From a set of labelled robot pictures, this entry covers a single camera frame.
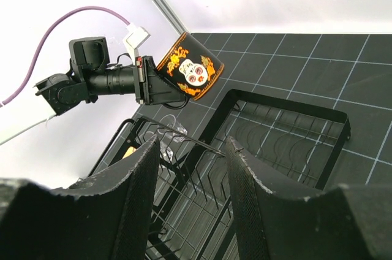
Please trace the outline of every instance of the black metal frame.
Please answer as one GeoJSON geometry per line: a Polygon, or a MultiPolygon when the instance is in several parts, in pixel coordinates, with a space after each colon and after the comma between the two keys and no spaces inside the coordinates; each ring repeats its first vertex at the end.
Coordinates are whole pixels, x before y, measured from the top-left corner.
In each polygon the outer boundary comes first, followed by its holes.
{"type": "Polygon", "coordinates": [[[261,94],[250,93],[247,91],[230,90],[223,98],[214,115],[211,117],[205,130],[200,135],[199,140],[204,143],[211,144],[216,138],[217,133],[221,130],[223,124],[225,123],[231,112],[241,111],[238,105],[239,101],[250,102],[258,105],[265,105],[276,109],[296,112],[299,114],[342,124],[341,132],[336,139],[336,143],[332,148],[330,157],[328,158],[325,167],[320,177],[318,178],[318,182],[315,186],[315,188],[317,189],[324,189],[336,163],[336,160],[339,157],[340,152],[344,146],[345,141],[349,140],[351,137],[351,126],[347,114],[344,112],[316,105],[289,101],[286,99],[279,99],[277,97],[265,96],[261,94]]]}
{"type": "MultiPolygon", "coordinates": [[[[227,212],[229,216],[232,216],[231,211],[231,202],[230,202],[230,192],[229,190],[225,189],[223,181],[227,179],[227,173],[221,177],[220,181],[220,193],[223,194],[224,201],[221,202],[222,208],[219,207],[218,200],[217,200],[217,190],[214,189],[213,182],[211,181],[212,174],[216,170],[213,170],[214,164],[217,164],[217,158],[214,158],[213,165],[211,168],[208,169],[207,178],[208,181],[205,182],[207,185],[204,185],[202,179],[200,178],[200,174],[198,173],[198,165],[200,164],[200,160],[203,158],[206,152],[213,153],[215,157],[224,158],[225,154],[220,151],[221,146],[223,145],[224,141],[219,140],[217,138],[218,133],[224,127],[225,122],[227,121],[230,115],[233,115],[233,112],[238,112],[238,116],[243,111],[243,108],[240,107],[240,102],[252,103],[267,107],[272,107],[278,110],[285,110],[296,112],[298,114],[319,118],[321,120],[328,120],[335,123],[339,123],[342,125],[341,131],[336,138],[336,142],[333,145],[332,151],[328,157],[328,160],[322,170],[321,175],[317,178],[317,183],[315,188],[324,189],[325,184],[330,176],[331,171],[336,163],[336,160],[342,150],[342,147],[346,140],[350,138],[351,127],[349,123],[349,118],[347,114],[332,110],[324,107],[319,107],[316,105],[304,104],[300,102],[288,101],[285,99],[279,99],[276,97],[269,97],[255,93],[248,93],[245,91],[239,90],[231,90],[227,93],[224,97],[223,101],[217,108],[216,112],[210,119],[209,123],[207,124],[205,130],[202,132],[199,140],[195,140],[183,133],[168,128],[166,125],[154,121],[148,117],[140,117],[137,120],[127,119],[124,120],[123,123],[120,125],[119,129],[116,131],[115,135],[107,145],[105,151],[102,153],[99,161],[101,161],[104,156],[106,155],[107,151],[113,146],[114,142],[123,132],[126,126],[131,126],[130,133],[126,136],[126,138],[122,141],[122,144],[119,150],[116,152],[115,156],[110,160],[107,161],[109,165],[114,164],[115,162],[122,159],[126,151],[130,146],[138,148],[143,141],[140,139],[140,134],[143,134],[148,129],[146,126],[155,126],[153,129],[154,132],[157,131],[158,128],[163,128],[167,132],[171,132],[176,134],[176,136],[181,136],[185,139],[185,142],[189,142],[192,144],[192,148],[183,156],[177,156],[178,152],[175,153],[174,156],[174,163],[166,162],[161,157],[161,167],[164,166],[167,169],[171,170],[175,174],[175,179],[170,182],[170,190],[165,193],[162,200],[160,201],[159,205],[154,206],[153,210],[153,217],[151,219],[151,229],[149,235],[149,242],[151,245],[149,246],[148,250],[146,251],[146,258],[147,259],[180,259],[176,252],[178,250],[173,250],[167,246],[166,241],[160,239],[160,233],[162,232],[164,226],[167,224],[167,218],[175,206],[176,202],[184,198],[186,195],[186,189],[188,186],[192,187],[195,192],[197,192],[197,188],[199,188],[199,193],[205,197],[207,201],[207,197],[211,197],[212,200],[216,203],[216,213],[211,215],[212,221],[209,225],[209,229],[206,231],[207,234],[204,234],[203,241],[201,246],[195,247],[195,253],[192,255],[192,259],[206,259],[203,256],[203,252],[208,247],[209,241],[214,236],[214,233],[217,230],[217,227],[221,224],[221,219],[227,212]],[[214,141],[220,141],[221,145],[218,148],[214,148],[211,144],[214,141]],[[154,253],[152,253],[152,248],[159,252],[161,257],[157,258],[154,253]]],[[[91,174],[94,173],[97,169],[97,165],[91,171],[91,174]]],[[[187,198],[191,204],[194,203],[191,198],[187,198]]],[[[236,241],[234,241],[235,230],[233,225],[231,224],[232,220],[228,223],[225,228],[225,232],[220,235],[219,237],[219,246],[214,250],[214,260],[222,259],[224,256],[228,256],[228,249],[230,248],[229,254],[233,254],[233,249],[236,246],[236,241]]],[[[238,253],[233,254],[234,257],[230,256],[230,259],[238,259],[238,253]]]]}

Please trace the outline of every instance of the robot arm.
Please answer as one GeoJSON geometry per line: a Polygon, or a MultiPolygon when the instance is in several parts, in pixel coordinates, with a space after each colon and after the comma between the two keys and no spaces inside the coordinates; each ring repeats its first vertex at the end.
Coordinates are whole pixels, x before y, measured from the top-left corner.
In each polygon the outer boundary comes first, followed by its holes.
{"type": "Polygon", "coordinates": [[[0,145],[28,129],[60,116],[80,102],[95,103],[100,95],[135,94],[139,104],[186,103],[183,95],[156,72],[151,56],[139,56],[137,48],[146,40],[144,29],[130,29],[124,39],[134,64],[110,64],[106,38],[71,40],[70,70],[52,75],[0,108],[0,145]]]}

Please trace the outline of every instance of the white connector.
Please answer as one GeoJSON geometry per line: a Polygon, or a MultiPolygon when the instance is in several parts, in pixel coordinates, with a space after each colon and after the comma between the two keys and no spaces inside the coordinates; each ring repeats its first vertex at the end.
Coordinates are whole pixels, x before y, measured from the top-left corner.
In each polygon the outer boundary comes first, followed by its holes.
{"type": "Polygon", "coordinates": [[[143,27],[136,27],[133,23],[127,26],[128,34],[122,42],[134,64],[139,56],[138,48],[149,38],[150,34],[143,27]]]}

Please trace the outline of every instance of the white grid line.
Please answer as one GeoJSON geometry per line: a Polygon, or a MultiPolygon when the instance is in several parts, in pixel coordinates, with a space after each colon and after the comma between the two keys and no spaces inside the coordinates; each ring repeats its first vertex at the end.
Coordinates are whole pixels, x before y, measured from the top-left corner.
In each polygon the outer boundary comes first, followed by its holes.
{"type": "Polygon", "coordinates": [[[346,87],[347,83],[349,82],[350,77],[351,77],[351,74],[353,74],[353,71],[354,71],[354,69],[355,69],[355,67],[356,67],[356,64],[357,64],[358,60],[360,59],[360,57],[361,57],[361,55],[362,55],[362,52],[363,52],[363,50],[364,50],[364,48],[365,48],[365,46],[366,46],[366,44],[367,44],[367,42],[368,42],[368,40],[369,40],[369,37],[370,37],[370,35],[367,36],[365,42],[363,43],[363,46],[362,46],[362,48],[361,48],[361,51],[360,51],[360,53],[358,54],[358,57],[356,58],[356,61],[355,61],[354,65],[352,66],[351,71],[350,71],[349,75],[347,76],[347,78],[346,78],[346,80],[345,80],[345,82],[344,82],[344,84],[343,84],[343,87],[342,87],[342,89],[341,89],[341,92],[339,93],[339,96],[337,97],[337,99],[336,99],[336,101],[335,101],[335,105],[333,105],[333,108],[332,108],[332,109],[335,109],[337,103],[339,102],[339,100],[340,100],[340,98],[341,98],[341,96],[342,96],[342,93],[343,93],[343,91],[344,91],[344,88],[346,87]]]}
{"type": "MultiPolygon", "coordinates": [[[[269,61],[268,61],[267,65],[266,65],[266,67],[265,67],[264,70],[263,70],[263,73],[261,74],[261,76],[259,77],[259,79],[257,80],[257,82],[255,83],[255,85],[254,85],[254,87],[253,87],[253,89],[252,89],[252,92],[254,92],[254,90],[256,89],[257,83],[260,81],[260,79],[262,78],[264,72],[267,70],[268,66],[270,65],[272,59],[273,59],[274,56],[275,56],[275,53],[279,50],[279,47],[281,47],[282,42],[283,42],[283,40],[285,39],[285,37],[286,37],[286,34],[284,34],[283,38],[282,38],[281,41],[279,42],[279,45],[278,45],[277,48],[275,49],[275,51],[274,51],[273,55],[271,56],[271,58],[269,59],[269,61]]],[[[237,117],[239,117],[239,116],[241,115],[241,111],[245,108],[245,105],[246,105],[246,103],[243,104],[243,107],[242,107],[242,108],[240,108],[240,110],[239,110],[239,112],[238,112],[238,114],[237,114],[237,117]]],[[[230,129],[229,129],[228,132],[230,132],[230,130],[232,129],[234,123],[235,123],[235,121],[233,122],[233,124],[232,124],[232,126],[230,127],[230,129]]],[[[257,156],[258,153],[260,152],[260,150],[262,149],[262,147],[263,147],[263,145],[264,145],[264,143],[265,143],[265,141],[266,141],[266,139],[267,139],[269,133],[270,133],[270,132],[268,131],[268,132],[267,132],[267,135],[265,136],[265,138],[264,138],[264,140],[263,140],[263,142],[262,142],[262,144],[261,144],[260,147],[258,148],[258,151],[257,151],[257,153],[256,153],[255,156],[257,156]]]]}
{"type": "Polygon", "coordinates": [[[213,35],[212,33],[207,37],[207,39],[204,41],[204,45],[207,43],[208,39],[213,35]]]}
{"type": "MultiPolygon", "coordinates": [[[[224,53],[242,53],[242,52],[236,52],[233,50],[222,50],[224,53]]],[[[250,55],[264,55],[264,56],[271,56],[271,53],[252,53],[252,52],[246,52],[250,55]]],[[[280,55],[276,54],[275,56],[282,56],[286,58],[300,58],[300,59],[307,59],[307,56],[294,56],[294,55],[280,55]]],[[[343,63],[359,63],[359,64],[373,64],[373,65],[381,65],[381,66],[392,66],[392,63],[378,63],[378,62],[367,62],[367,61],[355,61],[352,59],[328,59],[328,58],[315,58],[315,57],[310,57],[310,59],[319,59],[321,61],[335,61],[335,62],[343,62],[343,63]]]]}
{"type": "Polygon", "coordinates": [[[230,38],[232,38],[233,34],[230,34],[227,38],[227,40],[225,41],[225,44],[223,44],[223,47],[219,50],[219,53],[216,56],[219,56],[220,53],[222,52],[223,48],[227,45],[227,42],[230,40],[230,38]]]}
{"type": "MultiPolygon", "coordinates": [[[[253,43],[253,40],[256,38],[256,35],[252,38],[251,42],[249,43],[249,45],[246,47],[245,52],[243,52],[243,55],[239,58],[237,64],[235,65],[234,69],[232,70],[232,72],[230,73],[230,75],[228,76],[228,79],[226,79],[225,83],[223,84],[222,88],[220,89],[220,91],[218,92],[218,94],[216,95],[215,99],[213,100],[213,104],[216,102],[216,100],[218,99],[218,97],[221,95],[222,90],[225,88],[226,83],[228,82],[228,80],[230,79],[230,77],[233,75],[234,70],[237,68],[237,66],[239,65],[239,63],[241,62],[241,60],[243,59],[246,51],[248,50],[248,48],[251,46],[251,44],[253,43]]],[[[203,123],[204,119],[206,118],[208,112],[210,109],[207,110],[207,112],[205,113],[204,117],[202,118],[202,120],[200,121],[200,123],[198,124],[198,126],[196,127],[192,137],[194,136],[194,134],[197,132],[197,130],[199,129],[200,125],[203,123]]]]}
{"type": "MultiPolygon", "coordinates": [[[[242,81],[242,80],[235,80],[235,79],[229,79],[230,81],[234,81],[234,82],[240,82],[240,83],[245,83],[245,84],[251,84],[253,85],[254,83],[251,82],[246,82],[246,81],[242,81]]],[[[267,88],[273,88],[275,90],[282,90],[282,91],[290,91],[286,88],[279,88],[279,87],[275,87],[275,86],[270,86],[270,85],[264,85],[264,84],[256,84],[257,86],[262,86],[262,87],[267,87],[267,88]]],[[[335,97],[329,97],[329,96],[321,96],[318,94],[312,94],[312,93],[304,93],[302,91],[296,91],[293,90],[293,93],[298,93],[298,94],[304,94],[306,96],[315,96],[318,98],[323,98],[323,99],[330,99],[332,101],[336,101],[337,99],[335,97]]],[[[355,105],[363,105],[364,107],[371,107],[371,108],[375,108],[375,109],[382,109],[382,110],[387,110],[387,111],[392,111],[392,108],[387,108],[387,107],[381,107],[379,105],[370,105],[370,104],[364,104],[362,102],[353,102],[353,101],[348,101],[346,99],[339,99],[339,102],[347,102],[349,104],[355,104],[355,105]]]]}
{"type": "MultiPolygon", "coordinates": [[[[212,108],[212,107],[208,107],[207,105],[199,104],[199,103],[193,102],[193,101],[190,101],[190,102],[193,103],[193,104],[195,104],[195,105],[199,105],[199,106],[201,106],[201,107],[208,108],[208,109],[211,109],[211,110],[213,110],[213,111],[216,111],[216,109],[214,109],[214,108],[212,108]]],[[[364,154],[361,154],[361,153],[359,153],[359,152],[357,152],[357,151],[349,150],[349,149],[347,149],[347,148],[343,148],[342,151],[346,151],[347,153],[350,153],[350,154],[353,154],[353,155],[356,155],[356,156],[359,156],[359,157],[362,157],[362,158],[366,158],[366,159],[370,159],[370,160],[375,160],[374,157],[371,157],[371,156],[368,156],[368,155],[364,155],[364,154]]],[[[383,161],[383,160],[380,160],[380,159],[378,159],[378,162],[381,162],[381,163],[384,163],[384,164],[386,164],[386,165],[391,165],[391,166],[392,166],[392,162],[386,162],[386,161],[383,161]]]]}
{"type": "Polygon", "coordinates": [[[390,134],[391,128],[392,128],[392,121],[391,121],[390,127],[388,127],[388,130],[386,131],[386,134],[385,134],[385,137],[384,137],[384,139],[383,139],[383,141],[382,141],[382,143],[381,143],[381,147],[380,147],[380,149],[379,149],[379,152],[377,153],[377,157],[375,157],[375,159],[374,159],[374,163],[373,163],[373,165],[372,165],[372,169],[370,170],[369,176],[368,176],[368,178],[366,179],[365,185],[367,185],[367,184],[369,183],[370,178],[372,177],[374,168],[375,168],[375,166],[377,165],[377,162],[379,161],[381,152],[382,152],[382,150],[383,150],[383,148],[384,148],[386,139],[388,138],[388,136],[389,136],[389,134],[390,134]]]}
{"type": "MultiPolygon", "coordinates": [[[[364,50],[364,48],[365,48],[365,46],[366,46],[366,44],[367,44],[367,42],[368,42],[368,40],[369,40],[369,37],[370,37],[370,35],[367,36],[365,42],[363,43],[362,48],[361,48],[361,50],[360,50],[360,53],[359,53],[358,56],[356,57],[356,60],[357,60],[357,61],[360,59],[360,57],[361,57],[361,55],[362,55],[362,52],[363,52],[363,50],[364,50]]],[[[333,105],[333,107],[332,107],[333,110],[335,109],[337,103],[339,102],[339,100],[340,100],[340,98],[341,98],[341,96],[342,96],[342,93],[343,93],[343,91],[344,91],[344,88],[346,87],[347,83],[349,82],[349,79],[350,79],[350,77],[351,77],[351,74],[352,74],[352,72],[353,72],[354,69],[355,69],[355,66],[356,66],[356,61],[355,61],[354,65],[352,66],[351,71],[350,71],[349,75],[347,76],[347,78],[346,78],[346,80],[345,80],[345,82],[344,82],[344,84],[343,84],[343,87],[342,87],[342,89],[341,89],[341,91],[340,91],[340,93],[339,93],[339,96],[338,96],[337,99],[335,100],[335,103],[334,103],[334,105],[333,105]]],[[[323,126],[323,129],[321,130],[321,134],[320,134],[320,136],[318,137],[318,139],[317,139],[317,141],[316,141],[316,143],[315,143],[316,145],[320,142],[321,136],[322,136],[322,134],[324,133],[324,130],[325,130],[327,124],[328,124],[328,122],[325,121],[325,124],[324,124],[324,126],[323,126]]],[[[315,149],[316,149],[316,147],[314,147],[314,148],[312,149],[311,154],[309,155],[309,157],[308,157],[308,159],[307,159],[307,161],[306,161],[306,164],[304,165],[304,168],[303,168],[302,172],[305,171],[307,165],[309,164],[309,161],[311,160],[311,158],[312,158],[312,156],[313,156],[313,154],[314,154],[315,149]]]]}
{"type": "Polygon", "coordinates": [[[141,107],[142,107],[142,105],[139,105],[139,107],[137,108],[135,114],[137,114],[140,111],[141,107]]]}
{"type": "Polygon", "coordinates": [[[288,98],[290,97],[290,95],[292,94],[295,85],[297,84],[297,82],[298,82],[298,80],[300,79],[302,73],[304,72],[304,70],[305,70],[305,68],[306,68],[306,66],[307,66],[307,64],[308,64],[308,62],[309,62],[311,56],[313,55],[314,50],[316,49],[317,45],[319,44],[320,39],[321,39],[322,36],[323,36],[323,34],[321,34],[320,37],[317,39],[317,42],[316,42],[316,44],[314,45],[314,47],[313,47],[313,49],[312,49],[312,51],[311,51],[311,54],[307,57],[306,62],[305,62],[305,64],[304,64],[304,66],[302,67],[300,74],[298,74],[298,77],[296,78],[296,80],[295,80],[295,82],[294,82],[294,84],[293,84],[293,87],[292,87],[292,89],[290,89],[290,92],[288,93],[288,96],[286,97],[286,99],[288,99],[288,98]]]}
{"type": "MultiPolygon", "coordinates": [[[[318,37],[317,42],[315,43],[315,45],[314,45],[314,47],[313,47],[313,49],[312,49],[312,51],[311,51],[309,57],[307,58],[307,60],[306,60],[306,62],[305,62],[305,64],[304,64],[304,66],[302,67],[300,73],[298,74],[298,77],[296,78],[296,80],[295,80],[295,82],[294,82],[294,84],[293,84],[293,86],[292,86],[292,89],[291,89],[290,92],[288,93],[286,99],[288,99],[288,98],[290,97],[291,93],[293,92],[294,87],[295,87],[296,83],[298,82],[298,79],[300,79],[300,77],[301,77],[301,75],[302,75],[302,72],[305,70],[305,67],[306,67],[307,63],[309,62],[309,58],[312,56],[312,54],[313,54],[314,50],[316,49],[317,45],[319,44],[320,39],[321,39],[322,36],[323,36],[323,35],[321,34],[321,35],[318,37]]],[[[276,118],[275,118],[274,122],[272,123],[272,127],[274,127],[274,125],[275,125],[277,119],[281,116],[281,112],[282,112],[282,110],[279,110],[279,112],[277,113],[276,118]]],[[[270,132],[271,132],[271,131],[268,131],[267,134],[265,135],[264,140],[263,140],[262,144],[260,145],[260,148],[258,148],[258,151],[257,151],[257,153],[256,153],[256,156],[258,155],[258,153],[260,152],[260,150],[261,150],[262,147],[264,146],[264,143],[266,142],[268,136],[270,135],[270,134],[269,134],[270,132]]]]}
{"type": "MultiPolygon", "coordinates": [[[[289,134],[291,134],[291,135],[293,135],[293,136],[301,137],[302,139],[308,139],[308,140],[311,140],[311,141],[313,141],[313,142],[316,141],[316,139],[313,139],[313,138],[311,138],[311,137],[309,137],[309,136],[303,136],[302,134],[290,132],[290,131],[287,131],[287,130],[284,130],[284,129],[281,129],[281,128],[276,128],[276,127],[273,127],[272,125],[263,124],[263,123],[260,123],[260,122],[255,121],[255,120],[247,119],[247,118],[244,118],[244,117],[241,117],[241,116],[238,116],[237,118],[242,119],[242,120],[246,120],[246,121],[249,121],[249,122],[252,122],[252,123],[256,123],[256,124],[261,125],[261,126],[264,126],[264,127],[266,127],[266,128],[275,129],[275,130],[277,130],[277,131],[284,132],[284,133],[289,133],[289,134]]],[[[332,145],[332,144],[330,144],[330,143],[327,143],[327,142],[324,142],[323,145],[326,145],[326,146],[328,146],[328,147],[334,147],[334,145],[332,145]]]]}

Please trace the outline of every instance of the orange floral pattern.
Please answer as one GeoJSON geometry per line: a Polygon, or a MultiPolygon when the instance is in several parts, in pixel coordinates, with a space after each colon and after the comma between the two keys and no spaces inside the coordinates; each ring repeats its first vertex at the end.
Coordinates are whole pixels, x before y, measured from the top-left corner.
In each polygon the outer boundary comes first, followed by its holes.
{"type": "Polygon", "coordinates": [[[203,66],[207,69],[208,73],[208,81],[211,80],[211,76],[215,74],[214,63],[211,62],[211,59],[207,56],[202,56],[203,66]]]}
{"type": "Polygon", "coordinates": [[[197,93],[201,92],[201,90],[194,90],[192,88],[189,88],[186,84],[177,83],[177,85],[182,91],[185,91],[187,94],[190,94],[191,96],[195,96],[197,93]]]}
{"type": "Polygon", "coordinates": [[[189,50],[185,50],[182,47],[178,47],[174,50],[174,54],[170,57],[170,62],[167,64],[167,73],[170,76],[173,76],[173,70],[178,68],[179,66],[179,59],[186,58],[186,55],[189,53],[189,50]]]}

